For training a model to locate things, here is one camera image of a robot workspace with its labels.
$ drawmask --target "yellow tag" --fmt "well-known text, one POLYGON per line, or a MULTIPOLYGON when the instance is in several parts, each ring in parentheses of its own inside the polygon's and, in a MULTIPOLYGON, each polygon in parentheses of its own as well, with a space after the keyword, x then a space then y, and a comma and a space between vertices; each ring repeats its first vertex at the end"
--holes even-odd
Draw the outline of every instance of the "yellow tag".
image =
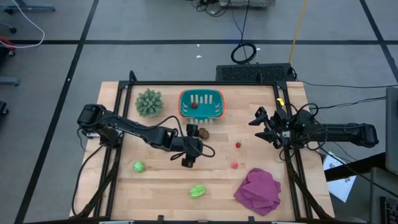
POLYGON ((284 101, 281 98, 278 98, 276 100, 279 101, 281 106, 285 106, 285 103, 284 103, 284 101))

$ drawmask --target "red fruit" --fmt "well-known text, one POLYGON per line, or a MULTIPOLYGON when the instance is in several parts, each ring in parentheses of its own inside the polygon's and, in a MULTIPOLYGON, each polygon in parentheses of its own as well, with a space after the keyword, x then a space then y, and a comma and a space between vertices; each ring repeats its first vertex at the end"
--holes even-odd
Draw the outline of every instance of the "red fruit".
POLYGON ((231 164, 231 168, 232 168, 232 169, 237 169, 237 168, 238 168, 238 163, 237 163, 237 162, 233 162, 233 163, 231 164))

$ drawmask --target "white cable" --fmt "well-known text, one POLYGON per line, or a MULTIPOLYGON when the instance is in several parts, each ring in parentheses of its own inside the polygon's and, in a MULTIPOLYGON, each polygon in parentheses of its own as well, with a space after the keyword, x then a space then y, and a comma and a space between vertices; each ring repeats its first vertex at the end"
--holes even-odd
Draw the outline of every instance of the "white cable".
POLYGON ((24 14, 24 12, 22 12, 22 9, 20 9, 18 3, 16 3, 15 0, 12 0, 12 2, 17 6, 17 8, 18 8, 19 11, 21 12, 21 14, 25 17, 25 19, 27 19, 33 26, 35 26, 36 28, 38 28, 38 29, 41 31, 41 33, 43 34, 43 37, 42 37, 42 40, 41 40, 39 43, 37 43, 37 44, 28 45, 28 46, 22 46, 22 47, 17 47, 17 46, 8 45, 8 44, 4 43, 4 42, 1 41, 1 40, 0 40, 0 43, 3 44, 3 45, 5 45, 5 46, 7 46, 7 47, 13 47, 13 48, 16 48, 16 49, 23 49, 23 48, 28 48, 28 47, 36 47, 36 46, 39 46, 40 44, 42 44, 42 42, 43 42, 43 40, 44 40, 44 37, 45 37, 44 31, 43 31, 42 29, 40 29, 40 27, 38 27, 34 22, 32 22, 32 21, 24 14))

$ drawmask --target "white paper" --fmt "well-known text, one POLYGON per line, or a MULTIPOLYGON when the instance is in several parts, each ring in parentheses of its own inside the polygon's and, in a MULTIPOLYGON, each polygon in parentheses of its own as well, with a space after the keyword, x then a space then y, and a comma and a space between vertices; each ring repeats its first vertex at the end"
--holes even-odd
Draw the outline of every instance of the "white paper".
MULTIPOLYGON (((341 165, 341 162, 327 155, 323 161, 323 170, 331 169, 341 165)), ((349 193, 351 192, 351 189, 353 188, 355 178, 356 176, 352 176, 345 179, 328 182, 329 192, 345 203, 349 193)))

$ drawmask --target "green toy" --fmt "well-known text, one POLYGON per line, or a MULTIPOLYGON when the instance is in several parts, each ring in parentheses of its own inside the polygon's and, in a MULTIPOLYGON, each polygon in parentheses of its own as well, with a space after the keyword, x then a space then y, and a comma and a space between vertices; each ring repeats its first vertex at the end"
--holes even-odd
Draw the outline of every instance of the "green toy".
POLYGON ((132 167, 134 168, 134 171, 136 171, 136 172, 142 172, 142 171, 144 171, 144 168, 145 168, 144 163, 140 162, 140 161, 135 162, 132 167))
POLYGON ((198 198, 206 192, 206 187, 202 184, 198 184, 192 187, 189 192, 191 193, 192 198, 198 198))
POLYGON ((151 118, 159 115, 160 109, 163 108, 163 101, 160 99, 161 96, 159 91, 156 93, 150 89, 138 94, 136 109, 139 116, 151 118))

